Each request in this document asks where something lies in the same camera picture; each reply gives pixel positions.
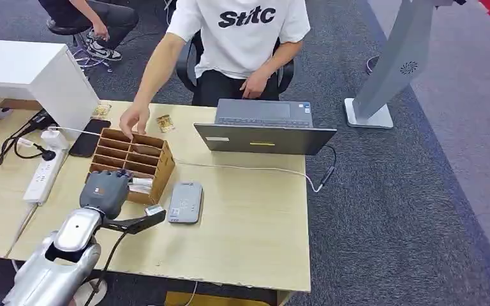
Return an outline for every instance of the black jeans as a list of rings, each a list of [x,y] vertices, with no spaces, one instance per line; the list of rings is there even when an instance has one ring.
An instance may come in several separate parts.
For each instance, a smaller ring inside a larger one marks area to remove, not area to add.
[[[136,27],[138,21],[138,13],[127,6],[120,6],[108,3],[102,3],[98,1],[87,0],[89,6],[97,13],[102,22],[108,28],[110,39],[97,40],[96,42],[106,48],[115,49],[123,41],[132,29]],[[74,20],[70,27],[82,27],[91,25],[91,21],[87,17],[81,15],[78,19]]]
[[[245,80],[227,77],[219,71],[205,71],[197,80],[193,105],[217,107],[219,99],[242,99],[243,91],[239,89],[243,82]],[[274,73],[268,79],[264,92],[258,99],[279,101],[277,74]]]

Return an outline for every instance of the gray floor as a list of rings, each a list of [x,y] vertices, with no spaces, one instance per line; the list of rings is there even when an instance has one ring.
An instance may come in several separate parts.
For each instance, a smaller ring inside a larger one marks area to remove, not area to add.
[[[389,35],[401,1],[369,0]],[[476,1],[434,14],[413,89],[490,242],[490,16]]]
[[[163,31],[154,21],[152,2],[130,5],[142,8],[133,35]],[[390,104],[393,130],[345,124],[342,101],[365,81],[364,59],[379,52],[373,10],[365,0],[309,0],[308,11],[312,31],[282,98],[312,102],[315,124],[339,129],[331,142],[338,165],[332,182],[309,194],[312,292],[290,304],[490,305],[489,241],[412,89]],[[58,40],[45,31],[45,18],[34,0],[0,0],[0,39]],[[158,37],[124,46],[126,60],[113,75],[103,70],[91,75],[101,98],[133,99]],[[186,103],[189,98],[173,79],[155,100]],[[328,151],[308,158],[313,180],[330,161]],[[0,260],[0,296],[11,276],[9,263]],[[191,289],[186,282],[120,274],[112,275],[110,285],[102,305],[147,305],[160,302],[168,288]],[[271,292],[207,284],[200,292],[273,298]]]

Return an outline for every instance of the cardboard organizer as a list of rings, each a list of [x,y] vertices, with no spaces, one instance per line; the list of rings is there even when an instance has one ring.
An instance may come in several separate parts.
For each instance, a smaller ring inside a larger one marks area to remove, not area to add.
[[[157,204],[168,183],[175,162],[165,140],[133,134],[131,141],[122,131],[103,129],[89,167],[93,171],[126,169],[133,177],[153,179],[149,194],[130,191],[127,200]]]

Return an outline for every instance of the speaker grille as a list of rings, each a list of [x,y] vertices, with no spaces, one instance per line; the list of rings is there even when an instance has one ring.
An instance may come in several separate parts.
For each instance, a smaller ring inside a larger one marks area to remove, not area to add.
[[[406,62],[403,64],[403,66],[399,69],[399,72],[401,72],[404,75],[409,75],[414,73],[418,69],[418,63],[415,61],[410,61]]]

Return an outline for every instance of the black phone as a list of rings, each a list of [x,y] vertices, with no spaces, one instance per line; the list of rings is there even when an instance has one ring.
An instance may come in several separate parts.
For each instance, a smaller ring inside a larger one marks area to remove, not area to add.
[[[91,119],[84,131],[100,134],[103,128],[109,128],[112,125],[110,121]],[[68,154],[78,157],[91,157],[96,149],[99,136],[93,134],[82,133]]]

